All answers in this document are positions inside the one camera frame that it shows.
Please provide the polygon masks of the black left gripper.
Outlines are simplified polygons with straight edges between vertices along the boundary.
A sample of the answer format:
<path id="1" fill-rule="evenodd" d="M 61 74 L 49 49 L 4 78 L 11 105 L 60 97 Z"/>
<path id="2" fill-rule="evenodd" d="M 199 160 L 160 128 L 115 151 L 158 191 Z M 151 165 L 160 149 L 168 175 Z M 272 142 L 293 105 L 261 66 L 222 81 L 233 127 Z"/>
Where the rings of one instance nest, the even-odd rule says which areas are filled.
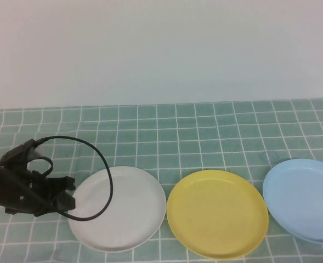
<path id="1" fill-rule="evenodd" d="M 75 179 L 69 176 L 49 178 L 53 166 L 40 173 L 30 171 L 27 162 L 3 164 L 7 172 L 5 181 L 5 213 L 32 214 L 36 217 L 49 213 L 66 213 L 76 208 L 75 199 L 67 193 L 76 189 Z"/>

